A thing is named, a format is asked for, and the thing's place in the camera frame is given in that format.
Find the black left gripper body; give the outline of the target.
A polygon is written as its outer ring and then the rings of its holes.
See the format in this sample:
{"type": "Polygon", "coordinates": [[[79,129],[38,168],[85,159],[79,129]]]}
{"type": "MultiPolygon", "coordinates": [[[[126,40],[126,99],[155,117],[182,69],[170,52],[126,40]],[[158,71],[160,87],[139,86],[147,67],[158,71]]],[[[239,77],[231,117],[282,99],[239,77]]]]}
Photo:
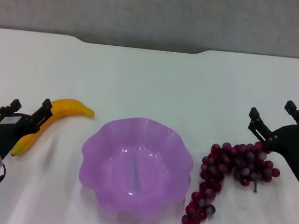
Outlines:
{"type": "Polygon", "coordinates": [[[0,157],[4,159],[22,137],[37,131],[35,118],[14,114],[0,119],[0,157]]]}

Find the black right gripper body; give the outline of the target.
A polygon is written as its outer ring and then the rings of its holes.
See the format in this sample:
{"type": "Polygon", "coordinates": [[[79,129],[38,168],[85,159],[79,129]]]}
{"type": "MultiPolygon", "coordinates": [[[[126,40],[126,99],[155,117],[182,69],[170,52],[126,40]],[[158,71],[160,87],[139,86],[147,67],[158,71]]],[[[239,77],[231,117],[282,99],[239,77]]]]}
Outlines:
{"type": "Polygon", "coordinates": [[[283,156],[299,182],[299,125],[283,126],[272,135],[272,151],[283,156]]]}

